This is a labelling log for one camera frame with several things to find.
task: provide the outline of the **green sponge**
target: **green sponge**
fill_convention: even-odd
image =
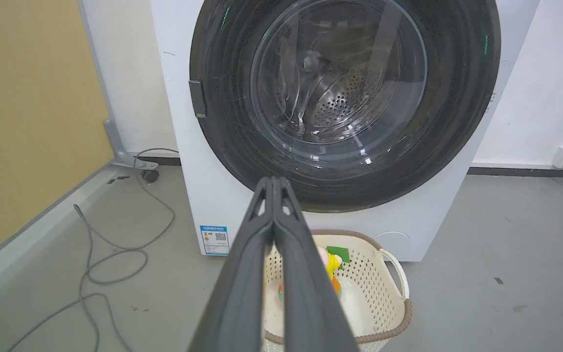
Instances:
[[[343,263],[350,263],[351,262],[351,258],[349,258],[349,250],[346,248],[342,248],[342,247],[327,247],[327,252],[329,254],[333,254],[333,255],[338,255],[340,256],[340,258],[342,258],[342,262]]]

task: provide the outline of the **metal stand leg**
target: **metal stand leg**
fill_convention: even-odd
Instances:
[[[123,141],[121,140],[121,135],[116,129],[116,123],[111,118],[107,118],[103,125],[106,128],[108,138],[110,139],[110,144],[112,145],[112,151],[114,151],[114,165],[133,167],[134,156],[130,155],[123,147]],[[136,161],[136,168],[140,170],[155,170],[158,167],[158,163],[146,162],[143,160]]]

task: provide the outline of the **caster wheel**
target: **caster wheel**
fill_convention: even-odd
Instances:
[[[160,173],[157,170],[143,170],[140,175],[142,176],[143,180],[149,183],[154,183],[156,182],[156,180],[158,180]]]

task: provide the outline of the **basket rim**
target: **basket rim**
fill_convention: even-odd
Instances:
[[[379,245],[379,243],[377,243],[377,241],[370,238],[369,236],[366,236],[365,234],[361,234],[360,232],[349,231],[349,230],[319,229],[319,230],[311,230],[311,234],[312,236],[325,236],[325,235],[351,236],[354,238],[362,239],[370,243],[373,247],[375,247],[377,251],[383,249],[382,246]],[[401,323],[397,327],[387,331],[378,332],[376,334],[358,336],[355,338],[355,343],[357,343],[358,345],[362,345],[364,343],[372,343],[372,342],[382,341],[385,339],[391,339],[404,332],[408,328],[411,322],[411,300],[407,298],[403,301],[403,303],[404,303],[404,317]],[[283,337],[272,334],[266,329],[264,329],[264,338],[266,338],[268,341],[271,341],[272,343],[277,343],[277,345],[283,345]]]

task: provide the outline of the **yellow wall panel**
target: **yellow wall panel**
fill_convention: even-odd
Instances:
[[[112,158],[76,0],[0,0],[0,243]]]

